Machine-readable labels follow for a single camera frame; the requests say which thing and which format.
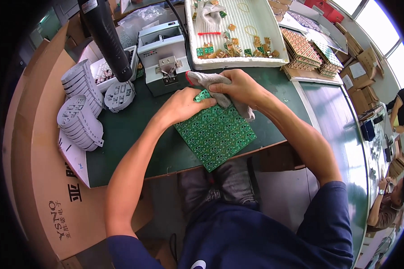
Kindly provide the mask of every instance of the window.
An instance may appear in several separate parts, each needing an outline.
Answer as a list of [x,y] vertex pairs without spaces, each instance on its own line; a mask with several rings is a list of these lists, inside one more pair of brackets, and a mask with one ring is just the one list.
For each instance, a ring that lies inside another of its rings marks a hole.
[[399,40],[395,27],[374,0],[368,1],[361,14],[356,18],[356,22],[374,41],[383,55],[388,53]]
[[398,80],[399,87],[404,88],[404,44],[399,44],[387,60]]
[[361,3],[361,0],[333,0],[333,2],[344,9],[349,15],[352,15]]

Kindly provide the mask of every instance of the yellow rubber band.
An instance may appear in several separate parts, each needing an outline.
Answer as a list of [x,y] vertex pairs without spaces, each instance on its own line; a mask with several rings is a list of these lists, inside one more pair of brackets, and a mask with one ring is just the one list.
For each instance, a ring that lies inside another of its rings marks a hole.
[[[239,5],[244,5],[244,6],[246,6],[247,10],[243,10]],[[237,7],[238,7],[239,9],[241,9],[242,11],[244,11],[244,12],[250,12],[250,8],[248,7],[248,5],[247,5],[246,3],[237,3]]]
[[[249,28],[249,27],[253,28],[254,31],[256,32],[254,35],[253,35],[253,34],[250,34],[250,33],[248,32],[247,28]],[[244,27],[244,31],[245,31],[246,33],[248,33],[249,35],[254,36],[254,37],[258,35],[258,34],[257,34],[257,29],[254,28],[254,27],[251,26],[251,25],[247,25],[246,27]]]

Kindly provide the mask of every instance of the dark jeans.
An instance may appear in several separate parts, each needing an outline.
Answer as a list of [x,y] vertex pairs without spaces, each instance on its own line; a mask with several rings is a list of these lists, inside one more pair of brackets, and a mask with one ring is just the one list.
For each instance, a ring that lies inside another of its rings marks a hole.
[[229,160],[211,173],[204,167],[179,173],[178,192],[187,221],[197,208],[215,199],[232,204],[255,202],[245,158]]

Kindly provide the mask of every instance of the green workbench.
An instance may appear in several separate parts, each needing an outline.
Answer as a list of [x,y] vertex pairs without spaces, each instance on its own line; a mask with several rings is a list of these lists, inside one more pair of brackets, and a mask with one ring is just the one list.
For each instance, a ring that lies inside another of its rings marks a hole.
[[[312,124],[304,103],[295,86],[279,68],[242,68],[258,83],[284,102],[298,117]],[[206,70],[220,73],[222,70]],[[91,187],[108,184],[121,158],[139,138],[146,124],[163,103],[172,95],[152,97],[145,85],[145,77],[134,81],[136,97],[119,113],[102,111],[105,145],[87,152],[87,168]],[[339,86],[300,83],[323,136],[331,144],[349,196],[349,213],[353,234],[353,254],[358,256],[364,239],[368,214],[367,178],[362,141],[348,96]],[[279,130],[260,112],[250,123],[257,139],[237,155],[248,154],[285,141]],[[173,174],[202,165],[190,151],[175,128],[171,127],[157,143],[145,173],[146,178]]]
[[[294,85],[279,68],[242,68],[265,89],[283,101],[298,117],[311,124],[307,111]],[[205,73],[220,73],[222,69],[206,70]],[[153,97],[145,84],[145,76],[134,81],[136,96],[133,102],[119,113],[104,110],[98,117],[103,124],[105,144],[93,152],[87,152],[87,169],[90,187],[106,186],[115,168],[125,153],[136,142],[156,111],[172,93]],[[250,123],[257,139],[243,148],[243,155],[260,148],[285,141],[284,136],[263,114],[255,111],[256,119]],[[170,127],[159,139],[145,178],[173,174],[202,165],[191,152],[175,128]]]

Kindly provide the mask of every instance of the blue t-shirt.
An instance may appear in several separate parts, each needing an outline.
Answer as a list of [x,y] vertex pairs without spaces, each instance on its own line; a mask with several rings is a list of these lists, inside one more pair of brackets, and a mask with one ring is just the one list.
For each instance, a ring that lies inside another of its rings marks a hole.
[[[134,237],[107,241],[116,269],[163,268]],[[332,181],[317,192],[296,234],[252,206],[207,203],[187,226],[178,268],[349,269],[352,263],[347,191]]]

